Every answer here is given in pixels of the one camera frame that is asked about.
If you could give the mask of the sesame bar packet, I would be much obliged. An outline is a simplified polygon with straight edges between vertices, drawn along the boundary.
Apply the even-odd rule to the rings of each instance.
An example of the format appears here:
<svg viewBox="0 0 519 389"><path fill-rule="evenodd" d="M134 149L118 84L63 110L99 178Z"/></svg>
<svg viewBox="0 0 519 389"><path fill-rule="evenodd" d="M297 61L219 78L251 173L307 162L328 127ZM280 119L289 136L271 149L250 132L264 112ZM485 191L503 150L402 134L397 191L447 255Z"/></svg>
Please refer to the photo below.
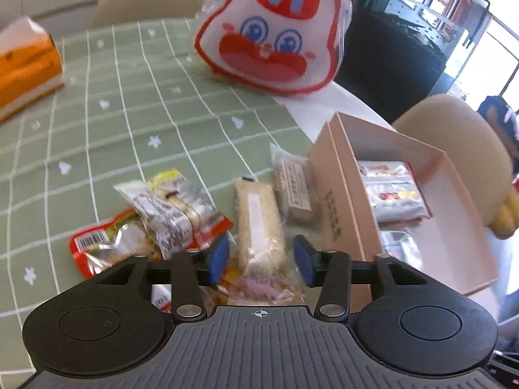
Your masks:
<svg viewBox="0 0 519 389"><path fill-rule="evenodd" d="M238 207L238 262L244 275L280 272L288 258L273 186L249 180L235 183Z"/></svg>

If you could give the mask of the red snack bag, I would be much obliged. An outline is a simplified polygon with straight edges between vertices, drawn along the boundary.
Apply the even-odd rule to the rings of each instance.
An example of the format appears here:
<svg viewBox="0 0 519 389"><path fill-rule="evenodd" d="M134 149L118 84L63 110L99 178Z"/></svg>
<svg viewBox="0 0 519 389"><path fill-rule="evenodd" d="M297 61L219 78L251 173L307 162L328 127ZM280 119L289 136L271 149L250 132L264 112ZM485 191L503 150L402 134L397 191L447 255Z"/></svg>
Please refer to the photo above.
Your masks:
<svg viewBox="0 0 519 389"><path fill-rule="evenodd" d="M201 251L195 247L188 250ZM151 262L163 261L160 248L148 236L141 219L133 210L74 234L69 240L69 252L86 279L99 275L131 256L143 255ZM206 306L207 312L214 308Z"/></svg>

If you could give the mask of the clear biscuit packet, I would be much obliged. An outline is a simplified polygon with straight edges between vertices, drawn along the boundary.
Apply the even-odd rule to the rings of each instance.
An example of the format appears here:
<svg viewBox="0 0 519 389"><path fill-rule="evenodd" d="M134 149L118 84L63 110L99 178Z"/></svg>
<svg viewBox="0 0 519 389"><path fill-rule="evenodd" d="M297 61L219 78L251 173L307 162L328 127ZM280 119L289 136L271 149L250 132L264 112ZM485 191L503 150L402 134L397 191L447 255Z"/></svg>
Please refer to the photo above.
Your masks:
<svg viewBox="0 0 519 389"><path fill-rule="evenodd" d="M286 223L314 225L319 216L319 199L310 159L293 155L270 144L274 192Z"/></svg>

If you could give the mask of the blue white snack bag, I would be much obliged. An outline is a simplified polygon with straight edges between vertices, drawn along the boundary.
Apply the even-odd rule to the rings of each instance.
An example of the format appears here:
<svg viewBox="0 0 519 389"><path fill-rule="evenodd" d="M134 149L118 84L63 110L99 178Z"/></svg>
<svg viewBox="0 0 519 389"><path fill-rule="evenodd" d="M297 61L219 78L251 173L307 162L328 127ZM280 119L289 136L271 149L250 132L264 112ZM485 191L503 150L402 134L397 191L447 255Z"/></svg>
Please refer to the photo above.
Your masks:
<svg viewBox="0 0 519 389"><path fill-rule="evenodd" d="M237 260L231 260L218 285L200 289L207 307L304 304L304 283L292 261L280 270L244 276Z"/></svg>

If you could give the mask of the blue candy packet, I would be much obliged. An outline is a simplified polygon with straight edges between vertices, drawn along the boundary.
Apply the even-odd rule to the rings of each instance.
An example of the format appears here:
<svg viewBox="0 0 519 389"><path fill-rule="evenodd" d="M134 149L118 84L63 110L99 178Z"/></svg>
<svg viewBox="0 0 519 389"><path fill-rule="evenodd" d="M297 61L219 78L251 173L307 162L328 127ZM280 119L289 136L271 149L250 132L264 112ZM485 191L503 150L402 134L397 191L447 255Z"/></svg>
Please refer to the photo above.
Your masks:
<svg viewBox="0 0 519 389"><path fill-rule="evenodd" d="M385 255L395 257L416 270L422 269L420 249L408 231L382 230L379 237Z"/></svg>

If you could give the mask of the white red snack packet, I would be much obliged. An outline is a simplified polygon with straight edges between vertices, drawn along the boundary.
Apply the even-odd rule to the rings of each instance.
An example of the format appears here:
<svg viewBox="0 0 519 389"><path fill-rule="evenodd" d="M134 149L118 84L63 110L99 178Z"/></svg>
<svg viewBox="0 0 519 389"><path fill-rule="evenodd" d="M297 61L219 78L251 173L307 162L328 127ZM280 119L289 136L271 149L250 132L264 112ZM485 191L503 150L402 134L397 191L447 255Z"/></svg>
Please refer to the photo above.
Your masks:
<svg viewBox="0 0 519 389"><path fill-rule="evenodd" d="M358 161L357 166L378 223L430 218L426 200L406 162Z"/></svg>

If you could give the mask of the pink cardboard box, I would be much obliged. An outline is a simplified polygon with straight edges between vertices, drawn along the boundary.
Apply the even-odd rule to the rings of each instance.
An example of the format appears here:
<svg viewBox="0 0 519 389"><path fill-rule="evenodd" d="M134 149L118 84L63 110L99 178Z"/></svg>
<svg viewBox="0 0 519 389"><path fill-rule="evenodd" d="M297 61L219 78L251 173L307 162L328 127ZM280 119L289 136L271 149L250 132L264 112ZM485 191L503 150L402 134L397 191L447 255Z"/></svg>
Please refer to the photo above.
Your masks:
<svg viewBox="0 0 519 389"><path fill-rule="evenodd" d="M445 152L337 112L310 150L324 246L371 261L381 229L402 230L418 252L406 260L495 312L499 273L483 221Z"/></svg>

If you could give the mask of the green grid tablecloth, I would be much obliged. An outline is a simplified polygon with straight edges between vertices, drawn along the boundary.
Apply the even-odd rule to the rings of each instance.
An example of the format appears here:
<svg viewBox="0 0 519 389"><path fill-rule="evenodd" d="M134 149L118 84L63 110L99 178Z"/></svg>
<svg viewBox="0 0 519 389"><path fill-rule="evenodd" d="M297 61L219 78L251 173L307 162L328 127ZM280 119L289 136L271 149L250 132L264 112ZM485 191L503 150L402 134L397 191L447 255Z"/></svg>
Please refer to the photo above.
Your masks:
<svg viewBox="0 0 519 389"><path fill-rule="evenodd" d="M309 151L285 105L194 59L193 25L163 19L59 40L65 86L2 125L2 387L31 377L23 323L81 281L69 239L126 209L118 183L176 169L235 219L233 183L270 180L272 145Z"/></svg>

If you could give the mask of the beige chair right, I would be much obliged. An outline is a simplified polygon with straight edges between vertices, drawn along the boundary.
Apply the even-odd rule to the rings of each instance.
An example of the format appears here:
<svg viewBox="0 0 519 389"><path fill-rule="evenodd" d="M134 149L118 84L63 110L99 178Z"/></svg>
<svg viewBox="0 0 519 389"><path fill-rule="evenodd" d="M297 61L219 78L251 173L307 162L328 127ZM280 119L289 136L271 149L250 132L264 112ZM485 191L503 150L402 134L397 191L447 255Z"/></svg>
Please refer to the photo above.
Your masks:
<svg viewBox="0 0 519 389"><path fill-rule="evenodd" d="M491 126L462 99L437 94L392 123L402 135L449 157L488 226L512 189L512 161Z"/></svg>

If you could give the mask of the beige chair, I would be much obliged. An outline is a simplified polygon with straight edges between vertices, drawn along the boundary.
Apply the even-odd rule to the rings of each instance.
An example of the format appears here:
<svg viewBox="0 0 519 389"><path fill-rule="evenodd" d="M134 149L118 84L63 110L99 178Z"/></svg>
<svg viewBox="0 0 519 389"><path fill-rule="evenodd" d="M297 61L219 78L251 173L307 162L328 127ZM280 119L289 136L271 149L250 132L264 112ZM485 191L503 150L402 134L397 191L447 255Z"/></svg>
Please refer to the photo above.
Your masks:
<svg viewBox="0 0 519 389"><path fill-rule="evenodd" d="M91 26L99 28L140 20L193 18L207 0L99 0Z"/></svg>
<svg viewBox="0 0 519 389"><path fill-rule="evenodd" d="M462 99L437 94L392 123L402 135L449 157L488 226L512 189L512 161L491 126Z"/></svg>

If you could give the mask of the red white bunny bag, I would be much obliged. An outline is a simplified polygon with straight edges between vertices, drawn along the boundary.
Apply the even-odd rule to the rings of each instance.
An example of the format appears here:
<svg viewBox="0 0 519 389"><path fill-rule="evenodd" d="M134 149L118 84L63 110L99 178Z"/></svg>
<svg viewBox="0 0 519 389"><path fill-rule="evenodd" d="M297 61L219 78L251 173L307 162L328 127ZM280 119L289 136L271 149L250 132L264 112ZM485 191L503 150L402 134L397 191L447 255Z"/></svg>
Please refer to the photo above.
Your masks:
<svg viewBox="0 0 519 389"><path fill-rule="evenodd" d="M207 0L193 47L216 74L290 96L335 78L351 0Z"/></svg>

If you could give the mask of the fish tank cabinet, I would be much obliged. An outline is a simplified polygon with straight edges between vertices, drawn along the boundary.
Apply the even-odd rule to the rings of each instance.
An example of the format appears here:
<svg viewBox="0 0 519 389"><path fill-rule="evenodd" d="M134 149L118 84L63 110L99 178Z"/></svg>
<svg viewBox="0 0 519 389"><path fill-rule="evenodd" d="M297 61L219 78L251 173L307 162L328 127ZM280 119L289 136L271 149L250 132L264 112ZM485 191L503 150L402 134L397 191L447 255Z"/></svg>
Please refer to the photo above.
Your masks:
<svg viewBox="0 0 519 389"><path fill-rule="evenodd" d="M491 17L490 0L353 0L336 83L393 122L458 78Z"/></svg>

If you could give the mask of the orange tissue box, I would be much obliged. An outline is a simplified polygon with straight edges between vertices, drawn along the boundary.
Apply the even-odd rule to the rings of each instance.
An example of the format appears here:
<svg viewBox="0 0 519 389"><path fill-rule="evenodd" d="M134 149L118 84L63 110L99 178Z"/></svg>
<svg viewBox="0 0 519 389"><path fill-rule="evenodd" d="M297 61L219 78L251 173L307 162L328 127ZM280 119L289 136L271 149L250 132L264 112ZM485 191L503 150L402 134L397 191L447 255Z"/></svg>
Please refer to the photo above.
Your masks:
<svg viewBox="0 0 519 389"><path fill-rule="evenodd" d="M42 26L22 16L1 30L1 122L64 84L62 58Z"/></svg>

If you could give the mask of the beige chair far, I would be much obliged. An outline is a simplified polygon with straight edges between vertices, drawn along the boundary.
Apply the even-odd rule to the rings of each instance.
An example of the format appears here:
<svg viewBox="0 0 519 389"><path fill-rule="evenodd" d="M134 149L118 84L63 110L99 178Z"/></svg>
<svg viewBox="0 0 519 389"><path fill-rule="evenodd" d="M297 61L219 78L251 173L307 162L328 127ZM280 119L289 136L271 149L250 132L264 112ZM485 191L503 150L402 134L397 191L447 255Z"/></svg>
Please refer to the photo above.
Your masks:
<svg viewBox="0 0 519 389"><path fill-rule="evenodd" d="M91 26L99 28L140 20L193 18L207 0L99 0Z"/></svg>

